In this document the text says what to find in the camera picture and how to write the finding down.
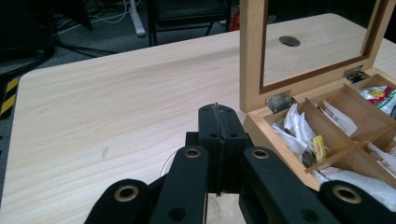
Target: wood grain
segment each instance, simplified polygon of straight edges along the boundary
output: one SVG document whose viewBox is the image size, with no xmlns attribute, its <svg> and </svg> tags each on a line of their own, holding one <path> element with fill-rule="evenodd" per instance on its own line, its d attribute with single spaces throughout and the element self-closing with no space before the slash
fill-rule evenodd
<svg viewBox="0 0 396 224">
<path fill-rule="evenodd" d="M 396 77 L 395 61 L 396 46 L 384 40 L 375 66 Z M 25 75 L 0 222 L 82 223 L 112 183 L 158 178 L 185 132 L 197 131 L 198 108 L 215 102 L 245 119 L 238 109 L 239 32 Z M 243 223 L 237 215 L 228 220 Z"/>
</svg>

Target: metal hinge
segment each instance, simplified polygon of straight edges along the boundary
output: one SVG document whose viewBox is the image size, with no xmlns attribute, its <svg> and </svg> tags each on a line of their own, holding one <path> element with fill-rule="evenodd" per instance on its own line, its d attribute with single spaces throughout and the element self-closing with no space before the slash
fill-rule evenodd
<svg viewBox="0 0 396 224">
<path fill-rule="evenodd" d="M 362 66 L 348 69 L 344 73 L 344 78 L 348 79 L 351 83 L 356 83 L 366 79 L 363 72 L 361 71 Z"/>
<path fill-rule="evenodd" d="M 279 113 L 285 109 L 289 109 L 294 104 L 294 99 L 291 97 L 291 90 L 284 91 L 265 99 L 266 105 L 270 107 L 274 114 Z"/>
</svg>

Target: yellow and black hazard tape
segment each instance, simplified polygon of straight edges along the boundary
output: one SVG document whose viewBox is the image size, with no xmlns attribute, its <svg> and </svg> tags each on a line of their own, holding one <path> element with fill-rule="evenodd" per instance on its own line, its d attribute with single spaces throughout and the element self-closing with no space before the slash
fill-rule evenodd
<svg viewBox="0 0 396 224">
<path fill-rule="evenodd" d="M 15 104 L 19 79 L 13 78 L 9 82 L 2 83 L 2 104 L 0 119 L 8 118 L 12 113 L 12 107 Z"/>
</svg>

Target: chair leg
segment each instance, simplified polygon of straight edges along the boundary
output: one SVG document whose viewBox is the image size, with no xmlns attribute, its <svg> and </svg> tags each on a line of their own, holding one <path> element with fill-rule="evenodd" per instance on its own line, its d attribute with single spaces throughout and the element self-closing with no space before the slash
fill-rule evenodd
<svg viewBox="0 0 396 224">
<path fill-rule="evenodd" d="M 209 35 L 210 30 L 212 29 L 213 23 L 214 23 L 214 22 L 210 22 L 209 27 L 207 27 L 205 36 Z"/>
</svg>

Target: yellow label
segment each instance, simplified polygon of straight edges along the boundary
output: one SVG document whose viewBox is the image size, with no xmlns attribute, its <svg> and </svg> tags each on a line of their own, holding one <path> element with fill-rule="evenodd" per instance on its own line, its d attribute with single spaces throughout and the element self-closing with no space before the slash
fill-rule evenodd
<svg viewBox="0 0 396 224">
<path fill-rule="evenodd" d="M 317 162 L 321 162 L 326 160 L 326 149 L 324 148 L 323 138 L 321 135 L 314 137 L 314 149 L 315 149 L 315 157 L 317 158 Z"/>
</svg>

